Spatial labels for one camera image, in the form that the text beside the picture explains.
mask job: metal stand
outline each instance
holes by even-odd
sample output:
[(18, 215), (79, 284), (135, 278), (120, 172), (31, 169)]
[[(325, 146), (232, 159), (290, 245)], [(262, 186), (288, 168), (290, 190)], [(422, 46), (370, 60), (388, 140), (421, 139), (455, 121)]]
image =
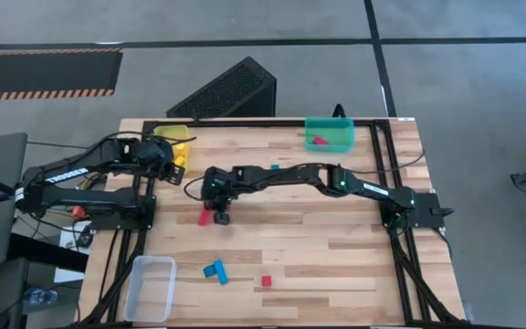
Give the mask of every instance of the metal stand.
[[(154, 128), (158, 126), (162, 126), (162, 125), (168, 125), (168, 124), (178, 124), (178, 123), (145, 122), (143, 124), (142, 131), (144, 133), (150, 134), (152, 133)], [(257, 122), (217, 121), (217, 122), (187, 122), (186, 124), (189, 127), (245, 127), (245, 126), (301, 127), (304, 125), (304, 121), (303, 120), (289, 120), (289, 121), (270, 120), (270, 121), (257, 121)], [(388, 153), (388, 157), (391, 162), (391, 167), (392, 168), (398, 167), (397, 158), (395, 154), (395, 147), (393, 143), (393, 136), (391, 134), (391, 127), (390, 127), (389, 121), (388, 120), (355, 120), (354, 125), (356, 127), (369, 128), (371, 132), (371, 139), (373, 142), (374, 156), (375, 156), (375, 161), (377, 164), (377, 170), (379, 171), (379, 181), (381, 185), (386, 186), (387, 182), (386, 182), (386, 175), (384, 174), (384, 169), (385, 169), (384, 160), (383, 160), (383, 154), (382, 154), (380, 143), (379, 143), (379, 133), (377, 131), (377, 128), (381, 129), (384, 133), (384, 137), (385, 137), (385, 141), (387, 145), (387, 153)], [(392, 174), (394, 178), (394, 185), (396, 187), (402, 186), (401, 176), (399, 172), (396, 170), (393, 170)], [(136, 176), (135, 179), (133, 180), (133, 188), (135, 190), (139, 188), (140, 182), (141, 182), (140, 177)], [(145, 190), (146, 196), (153, 195), (153, 185), (154, 185), (154, 180), (149, 179), (147, 188)], [(388, 222), (390, 220), (389, 216), (390, 214), (387, 214), (386, 212), (382, 211), (382, 217), (383, 217), (384, 222)], [(428, 214), (427, 216), (430, 216), (431, 217), (430, 219), (432, 219), (437, 216), (443, 217), (444, 214)], [(420, 222), (419, 222), (419, 219), (415, 219), (414, 221), (412, 221), (412, 223), (418, 224)], [(78, 324), (79, 328), (121, 328), (121, 327), (131, 326), (131, 324), (127, 322), (115, 322), (116, 309), (118, 307), (117, 303), (119, 300), (119, 293), (120, 293), (121, 286), (123, 285), (127, 276), (132, 270), (133, 260), (138, 255), (143, 254), (147, 231), (143, 230), (139, 232), (135, 247), (133, 248), (131, 255), (128, 257), (127, 254), (128, 254), (128, 247), (129, 247), (129, 242), (130, 242), (130, 234), (131, 232), (128, 230), (124, 231), (123, 239), (121, 241), (120, 255), (118, 259), (115, 281), (110, 286), (110, 288), (107, 290), (105, 295), (102, 297), (100, 303), (93, 309), (92, 313)], [(405, 233), (406, 244), (409, 250), (410, 257), (408, 257), (407, 254), (404, 252), (401, 246), (401, 242), (399, 241), (399, 238), (396, 236), (396, 232), (393, 234), (391, 232), (389, 236), (391, 240), (391, 249), (392, 249), (393, 256), (394, 256), (394, 267), (395, 267), (395, 273), (397, 277), (397, 283), (399, 285), (399, 294), (401, 297), (401, 305), (402, 305), (404, 319), (405, 319), (405, 326), (431, 328), (431, 329), (437, 329), (437, 328), (489, 328), (489, 329), (490, 328), (497, 328), (497, 329), (506, 328), (506, 327), (498, 327), (498, 326), (470, 324), (469, 322), (465, 320), (459, 320), (456, 316), (452, 315), (446, 309), (446, 307), (442, 304), (442, 302), (439, 301), (438, 298), (434, 295), (434, 293), (427, 286), (426, 282), (423, 280), (421, 276), (421, 269), (419, 267), (419, 260), (417, 258), (415, 239), (413, 237), (412, 229), (408, 228)], [(419, 300), (419, 309), (420, 309), (421, 317), (423, 321), (415, 320), (412, 315), (411, 304), (409, 302), (409, 292), (407, 290), (407, 284), (405, 281), (405, 272), (407, 272), (409, 277), (416, 284), (417, 296)], [(431, 315), (429, 313), (430, 308), (431, 310), (433, 310), (437, 318), (440, 320), (439, 322), (431, 321)], [(102, 316), (107, 311), (107, 309), (109, 309), (107, 323), (101, 324), (100, 320), (102, 319)]]

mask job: red block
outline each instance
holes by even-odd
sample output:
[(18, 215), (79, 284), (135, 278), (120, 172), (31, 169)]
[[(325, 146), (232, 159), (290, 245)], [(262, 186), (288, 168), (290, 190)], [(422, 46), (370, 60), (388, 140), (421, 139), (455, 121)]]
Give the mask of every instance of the red block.
[(326, 141), (325, 139), (321, 138), (320, 136), (316, 136), (314, 138), (313, 141), (311, 141), (312, 143), (315, 143), (317, 145), (328, 145), (328, 141)]
[(200, 219), (198, 219), (198, 225), (200, 226), (208, 225), (210, 218), (212, 218), (212, 210), (203, 208), (202, 213), (200, 214)]
[(263, 287), (269, 287), (269, 286), (271, 286), (271, 283), (272, 283), (272, 281), (271, 281), (271, 276), (270, 275), (263, 275), (261, 277), (261, 285)]

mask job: wooden tabletop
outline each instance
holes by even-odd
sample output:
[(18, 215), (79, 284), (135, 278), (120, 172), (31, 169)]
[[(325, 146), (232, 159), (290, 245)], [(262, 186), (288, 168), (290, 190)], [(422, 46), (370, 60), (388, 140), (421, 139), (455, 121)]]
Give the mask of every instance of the wooden tabletop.
[[(399, 164), (416, 159), (422, 152), (416, 122), (390, 119), (390, 123)], [(143, 119), (125, 119), (120, 129), (140, 131), (142, 124)], [(348, 154), (305, 152), (303, 127), (203, 127), (190, 131), (197, 136), (191, 144), (190, 170), (181, 186), (156, 184), (158, 206), (144, 252), (171, 256), (178, 265), (174, 307), (167, 325), (404, 322), (390, 242), (375, 201), (357, 196), (330, 198), (311, 186), (270, 187), (234, 201), (229, 210), (231, 225), (200, 227), (197, 221), (202, 204), (182, 192), (186, 182), (201, 176), (211, 165), (229, 170), (233, 165), (269, 168), (272, 164), (288, 167), (323, 162), (375, 170), (367, 128), (355, 129), (356, 146)], [(387, 163), (384, 138), (380, 140)], [(405, 186), (415, 190), (432, 188), (425, 158), (402, 169), (401, 177)], [(362, 179), (378, 183), (377, 175), (362, 175)], [(130, 186), (131, 182), (126, 175), (111, 177), (107, 189)], [(393, 183), (391, 176), (388, 182)], [(191, 187), (190, 191), (199, 196), (196, 189)], [(431, 229), (415, 229), (414, 233), (424, 279), (448, 310), (463, 318), (446, 244)], [(97, 303), (112, 236), (113, 232), (102, 231), (94, 238), (79, 299), (83, 316)], [(107, 287), (118, 251), (116, 243)], [(216, 259), (225, 263), (226, 285), (203, 274), (203, 267)], [(261, 286), (262, 275), (272, 276), (271, 287)], [(414, 317), (418, 318), (415, 286), (408, 277), (407, 281)], [(118, 319), (122, 319), (128, 288), (126, 281)]]

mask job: black box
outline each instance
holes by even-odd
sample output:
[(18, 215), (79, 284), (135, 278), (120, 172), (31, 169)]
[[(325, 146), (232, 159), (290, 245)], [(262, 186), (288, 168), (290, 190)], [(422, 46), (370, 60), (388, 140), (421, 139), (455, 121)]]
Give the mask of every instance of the black box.
[(168, 118), (274, 117), (277, 79), (246, 57), (165, 114)]

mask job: concrete floor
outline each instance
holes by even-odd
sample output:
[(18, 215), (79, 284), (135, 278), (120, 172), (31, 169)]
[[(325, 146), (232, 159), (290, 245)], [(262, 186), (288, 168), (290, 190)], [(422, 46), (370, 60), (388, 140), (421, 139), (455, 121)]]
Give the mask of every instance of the concrete floor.
[[(526, 37), (526, 0), (374, 0), (381, 37)], [(369, 37), (360, 0), (0, 0), (0, 43)], [(399, 116), (416, 117), (475, 323), (526, 327), (526, 45), (385, 46)], [(88, 145), (164, 111), (245, 56), (279, 82), (278, 116), (384, 116), (370, 46), (126, 49), (110, 98), (0, 101), (0, 133)], [(26, 166), (74, 154), (29, 146)], [(16, 228), (26, 234), (29, 228)], [(30, 317), (72, 319), (63, 307)]]

